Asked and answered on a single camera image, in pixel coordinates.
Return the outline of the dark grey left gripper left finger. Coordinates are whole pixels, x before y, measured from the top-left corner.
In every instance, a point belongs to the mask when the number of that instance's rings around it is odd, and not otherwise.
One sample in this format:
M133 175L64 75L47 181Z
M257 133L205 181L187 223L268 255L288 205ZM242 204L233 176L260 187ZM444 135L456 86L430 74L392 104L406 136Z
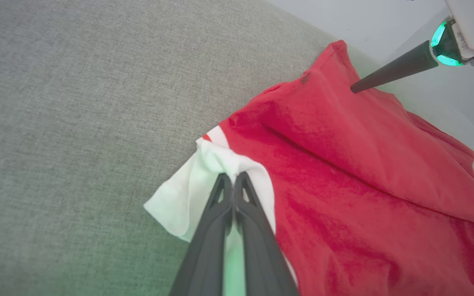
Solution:
M232 225L232 183L219 174L173 281L170 296L221 296L225 238Z

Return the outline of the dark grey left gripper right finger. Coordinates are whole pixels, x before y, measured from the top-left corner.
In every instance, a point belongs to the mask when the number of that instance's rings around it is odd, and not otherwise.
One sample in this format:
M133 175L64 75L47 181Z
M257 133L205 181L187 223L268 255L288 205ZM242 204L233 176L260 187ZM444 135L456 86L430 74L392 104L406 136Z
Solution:
M234 186L234 213L243 240L247 296L298 296L299 290L247 172Z

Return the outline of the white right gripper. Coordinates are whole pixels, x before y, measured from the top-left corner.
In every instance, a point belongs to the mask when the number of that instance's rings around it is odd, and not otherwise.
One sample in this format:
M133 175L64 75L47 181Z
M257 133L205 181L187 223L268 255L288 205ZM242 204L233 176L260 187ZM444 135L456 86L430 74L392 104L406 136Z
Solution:
M474 68L474 0L446 0L449 15L425 41L351 86L353 93L382 86L440 65Z

